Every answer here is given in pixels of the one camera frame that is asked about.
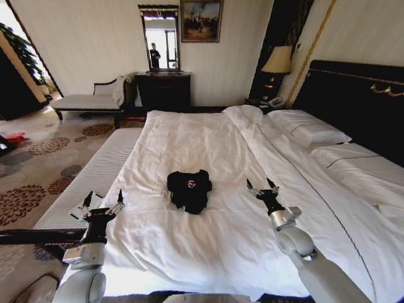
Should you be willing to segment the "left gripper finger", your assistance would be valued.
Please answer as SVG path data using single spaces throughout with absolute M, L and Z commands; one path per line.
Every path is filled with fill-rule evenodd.
M 106 215 L 110 215 L 110 216 L 115 216 L 117 215 L 120 211 L 123 210 L 123 208 L 125 207 L 125 203 L 124 203 L 124 197 L 122 195 L 122 189 L 119 190 L 119 194 L 118 194 L 118 198 L 117 198 L 117 203 L 110 207 L 105 214 Z
M 93 191 L 90 191 L 88 196 L 83 200 L 83 204 L 80 207 L 82 218 L 86 218 L 91 215 L 91 212 L 88 207 L 90 206 L 90 204 L 92 202 L 92 195 L 93 195 Z

